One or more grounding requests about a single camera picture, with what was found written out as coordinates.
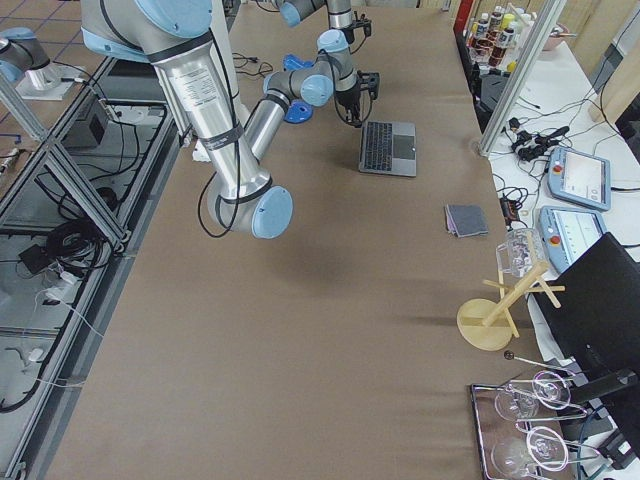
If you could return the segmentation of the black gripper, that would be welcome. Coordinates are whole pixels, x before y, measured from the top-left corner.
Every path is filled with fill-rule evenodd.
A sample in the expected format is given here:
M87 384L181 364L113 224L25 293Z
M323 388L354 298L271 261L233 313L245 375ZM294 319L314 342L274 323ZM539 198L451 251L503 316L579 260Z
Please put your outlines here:
M352 13L351 23L344 28L344 35L348 42L355 41L355 32L361 29L364 34L364 38L368 38L372 34L372 21L366 17L365 13L358 14Z
M340 120L346 125L362 125L373 109L373 102L378 98L380 86L380 74L378 72L356 73L354 84L347 90L336 91L334 104ZM365 93L368 97L368 109L361 116L361 96Z

